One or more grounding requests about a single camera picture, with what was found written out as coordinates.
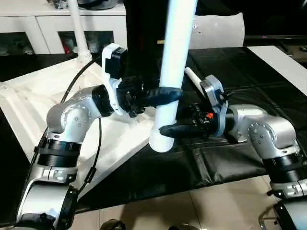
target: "white pipe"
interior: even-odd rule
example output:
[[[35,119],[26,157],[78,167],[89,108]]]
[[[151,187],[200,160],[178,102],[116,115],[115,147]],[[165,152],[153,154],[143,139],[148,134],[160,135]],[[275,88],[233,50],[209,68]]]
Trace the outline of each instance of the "white pipe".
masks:
[[[92,60],[92,55],[87,47],[84,30],[81,24],[81,18],[79,14],[79,6],[77,0],[69,0],[69,9],[71,11],[71,18],[73,21],[73,27],[78,46],[78,59],[82,64],[86,64]]]
[[[170,0],[160,87],[181,88],[196,4],[197,0]],[[162,136],[159,128],[175,123],[177,107],[178,101],[157,106],[155,125],[149,137],[149,144],[153,150],[166,152],[173,147],[174,139]]]
[[[205,96],[201,88],[201,79],[189,67],[186,67],[184,72],[191,79],[191,81],[196,86],[196,88],[201,92],[201,94]]]

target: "table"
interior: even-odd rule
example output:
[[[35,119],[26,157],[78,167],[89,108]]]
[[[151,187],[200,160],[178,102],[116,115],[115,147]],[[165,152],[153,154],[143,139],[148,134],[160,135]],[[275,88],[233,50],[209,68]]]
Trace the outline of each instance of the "table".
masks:
[[[270,59],[270,54],[274,54],[273,59]],[[74,55],[0,57],[0,81],[73,57]],[[271,62],[276,70],[262,59]],[[305,153],[307,94],[303,83],[305,77],[307,78],[307,70],[292,61],[281,51],[277,52],[274,47],[219,48],[191,50],[187,66],[200,78],[213,74],[227,91],[234,91],[235,94],[230,98],[231,104],[255,104],[272,115],[287,118],[296,128],[298,141]],[[179,106],[201,102],[188,78],[184,79],[183,89],[185,96]],[[28,162],[1,110],[0,117],[0,173],[4,175],[0,223],[9,225],[14,221]],[[248,142],[235,144],[225,137],[209,140],[182,139],[177,140],[168,153],[154,152],[147,145],[82,197],[78,203],[78,212],[264,174],[261,159]]]

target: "white cabinet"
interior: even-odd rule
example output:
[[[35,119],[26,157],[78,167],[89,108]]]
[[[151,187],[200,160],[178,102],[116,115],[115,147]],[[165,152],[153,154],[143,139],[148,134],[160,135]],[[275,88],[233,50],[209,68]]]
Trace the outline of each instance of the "white cabinet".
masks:
[[[76,52],[73,35],[73,23],[70,16],[36,17],[52,54]],[[102,50],[105,44],[115,42],[127,47],[127,29],[125,16],[81,16],[85,37],[91,52]]]
[[[34,16],[0,17],[0,51],[2,55],[49,53]]]
[[[55,9],[47,0],[0,0],[0,55],[6,49],[2,43],[18,46],[18,53],[8,52],[11,54],[22,53],[25,48],[21,46],[30,46],[36,54],[76,52],[70,13],[69,9]],[[127,47],[122,2],[107,10],[80,10],[80,15],[90,51],[100,52],[111,42]]]

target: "black cable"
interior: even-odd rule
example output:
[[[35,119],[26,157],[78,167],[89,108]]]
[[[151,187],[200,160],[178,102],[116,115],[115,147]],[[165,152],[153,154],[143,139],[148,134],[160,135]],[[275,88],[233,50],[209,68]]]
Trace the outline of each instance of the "black cable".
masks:
[[[83,74],[83,72],[84,72],[87,68],[89,68],[98,58],[99,58],[99,57],[97,57],[97,58],[91,60],[89,63],[87,63],[87,64],[77,73],[77,75],[72,79],[72,81],[71,81],[71,83],[69,84],[69,86],[68,86],[66,92],[64,93],[64,96],[63,96],[63,98],[62,98],[62,100],[61,100],[61,103],[65,102],[65,100],[66,100],[66,98],[67,98],[69,92],[71,91],[71,89],[72,89],[73,85],[75,84],[75,82],[77,81],[77,79],[78,79],[78,78]]]
[[[97,164],[97,161],[98,161],[99,151],[100,151],[100,148],[101,148],[101,139],[102,139],[101,118],[98,119],[98,122],[99,122],[99,142],[98,142],[97,153],[96,153],[93,165],[90,168],[89,172],[87,173],[83,185],[81,186],[81,188],[78,191],[78,195],[82,192],[82,190],[85,188],[85,186],[92,181],[92,179],[95,175],[95,172],[96,172],[96,164]]]

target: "metal bracket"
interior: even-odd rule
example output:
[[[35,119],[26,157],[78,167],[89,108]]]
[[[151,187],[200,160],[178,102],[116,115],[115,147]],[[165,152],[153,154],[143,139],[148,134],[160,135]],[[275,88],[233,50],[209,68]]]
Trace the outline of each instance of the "metal bracket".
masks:
[[[221,136],[225,130],[226,112],[228,109],[228,101],[224,101],[222,93],[224,93],[221,82],[213,75],[209,75],[205,80],[200,82],[204,92],[206,92],[213,111],[218,114],[218,128],[214,136]]]
[[[122,116],[126,112],[119,106],[117,96],[116,96],[116,89],[118,85],[121,83],[121,79],[114,79],[110,77],[109,73],[106,73],[106,58],[111,59],[112,52],[119,48],[119,45],[115,43],[109,44],[105,47],[102,51],[102,60],[101,60],[101,68],[102,68],[102,82],[106,87],[107,93],[110,99],[110,105],[113,108],[114,112],[118,115]]]

